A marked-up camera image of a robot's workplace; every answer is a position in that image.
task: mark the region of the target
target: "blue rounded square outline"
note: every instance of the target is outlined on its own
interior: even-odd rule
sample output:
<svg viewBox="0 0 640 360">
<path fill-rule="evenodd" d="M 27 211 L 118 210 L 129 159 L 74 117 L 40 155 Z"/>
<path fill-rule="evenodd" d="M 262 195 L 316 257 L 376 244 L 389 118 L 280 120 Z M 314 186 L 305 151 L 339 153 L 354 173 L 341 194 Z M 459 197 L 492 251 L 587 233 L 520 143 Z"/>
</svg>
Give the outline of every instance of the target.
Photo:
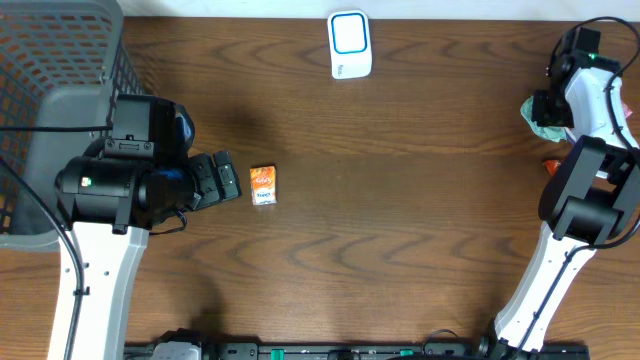
<svg viewBox="0 0 640 360">
<path fill-rule="evenodd" d="M 333 20 L 335 20 L 337 17 L 353 16 L 353 15 L 358 15 L 358 16 L 360 16 L 360 19 L 362 19 L 362 29 L 364 29 L 364 34 L 363 34 L 363 36 L 364 36 L 364 47 L 362 48 L 362 50 L 345 51 L 345 52 L 338 51 L 338 48 L 336 47 L 336 29 L 333 27 Z M 362 16 L 362 14 L 360 14 L 360 13 L 338 14 L 338 15 L 332 17 L 331 18 L 331 35 L 333 36 L 333 50 L 335 50 L 336 53 L 341 54 L 341 55 L 361 53 L 361 52 L 364 52 L 365 50 L 367 50 L 367 47 L 369 46 L 369 43 L 367 42 L 367 24 L 364 22 L 364 16 Z"/>
</svg>

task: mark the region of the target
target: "small snack packet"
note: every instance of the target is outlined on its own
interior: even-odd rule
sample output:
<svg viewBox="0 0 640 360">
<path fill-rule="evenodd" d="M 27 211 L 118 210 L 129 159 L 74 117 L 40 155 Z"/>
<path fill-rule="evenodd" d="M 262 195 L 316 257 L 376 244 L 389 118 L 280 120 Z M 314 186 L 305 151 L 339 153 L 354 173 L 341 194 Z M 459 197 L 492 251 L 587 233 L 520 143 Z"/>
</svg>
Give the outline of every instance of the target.
<svg viewBox="0 0 640 360">
<path fill-rule="evenodd" d="M 251 198 L 253 205 L 275 204 L 276 167 L 253 168 L 251 172 Z"/>
</svg>

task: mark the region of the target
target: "green connector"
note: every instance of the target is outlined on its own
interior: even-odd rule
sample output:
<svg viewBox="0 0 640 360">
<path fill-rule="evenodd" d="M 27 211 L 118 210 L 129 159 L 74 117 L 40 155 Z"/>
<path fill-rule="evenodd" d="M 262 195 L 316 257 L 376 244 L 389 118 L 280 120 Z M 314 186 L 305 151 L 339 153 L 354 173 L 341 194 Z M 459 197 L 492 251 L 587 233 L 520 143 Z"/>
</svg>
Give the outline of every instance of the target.
<svg viewBox="0 0 640 360">
<path fill-rule="evenodd" d="M 284 360 L 284 350 L 271 350 L 271 360 Z"/>
</svg>

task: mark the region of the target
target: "brown wood surface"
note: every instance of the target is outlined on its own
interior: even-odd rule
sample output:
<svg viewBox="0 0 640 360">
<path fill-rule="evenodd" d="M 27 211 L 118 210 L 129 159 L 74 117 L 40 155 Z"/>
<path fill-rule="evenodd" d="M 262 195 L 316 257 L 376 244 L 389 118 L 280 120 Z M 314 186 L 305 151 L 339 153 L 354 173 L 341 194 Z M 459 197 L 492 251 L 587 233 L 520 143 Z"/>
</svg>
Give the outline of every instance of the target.
<svg viewBox="0 0 640 360">
<path fill-rule="evenodd" d="M 145 87 L 186 105 L 195 150 L 233 153 L 245 195 L 152 238 L 127 340 L 187 327 L 265 342 L 477 338 L 536 246 L 544 142 L 520 106 L 569 23 L 372 21 L 370 76 L 335 81 L 323 20 L 127 19 Z M 606 26 L 603 53 L 627 58 Z M 640 67 L 623 97 L 640 112 Z M 636 134 L 638 115 L 630 120 Z M 279 203 L 251 205 L 275 164 Z M 640 352 L 640 240 L 577 277 L 548 340 Z M 57 254 L 0 252 L 0 358 L 46 357 Z"/>
</svg>

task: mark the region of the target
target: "orange object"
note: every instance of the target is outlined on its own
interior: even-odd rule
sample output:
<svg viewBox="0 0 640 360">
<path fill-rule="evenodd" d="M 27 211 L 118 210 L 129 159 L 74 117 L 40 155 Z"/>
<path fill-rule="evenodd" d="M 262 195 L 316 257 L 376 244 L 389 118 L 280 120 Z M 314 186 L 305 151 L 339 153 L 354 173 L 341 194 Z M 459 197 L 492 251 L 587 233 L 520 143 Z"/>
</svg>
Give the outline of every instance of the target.
<svg viewBox="0 0 640 360">
<path fill-rule="evenodd" d="M 275 204 L 276 167 L 253 168 L 251 172 L 251 197 L 253 205 Z"/>
<path fill-rule="evenodd" d="M 544 162 L 544 166 L 547 168 L 547 171 L 551 176 L 556 174 L 558 168 L 560 167 L 560 160 L 547 160 Z"/>
</svg>

